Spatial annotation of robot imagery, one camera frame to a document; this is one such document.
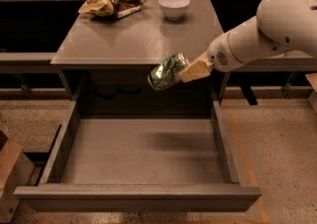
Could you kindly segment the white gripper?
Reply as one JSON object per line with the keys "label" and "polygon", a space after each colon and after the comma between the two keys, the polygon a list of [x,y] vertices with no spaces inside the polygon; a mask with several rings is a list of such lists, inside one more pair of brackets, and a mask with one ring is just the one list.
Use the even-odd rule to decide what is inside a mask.
{"label": "white gripper", "polygon": [[230,72],[242,66],[230,51],[228,33],[217,37],[209,45],[207,52],[202,53],[196,59],[178,74],[178,78],[182,82],[186,83],[209,76],[213,65],[216,70],[222,72]]}

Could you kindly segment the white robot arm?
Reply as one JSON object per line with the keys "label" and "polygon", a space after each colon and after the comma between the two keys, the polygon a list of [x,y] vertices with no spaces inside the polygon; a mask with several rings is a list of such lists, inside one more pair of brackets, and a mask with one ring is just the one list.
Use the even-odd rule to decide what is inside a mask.
{"label": "white robot arm", "polygon": [[262,0],[255,17],[217,37],[178,78],[189,82],[290,50],[317,57],[317,0]]}

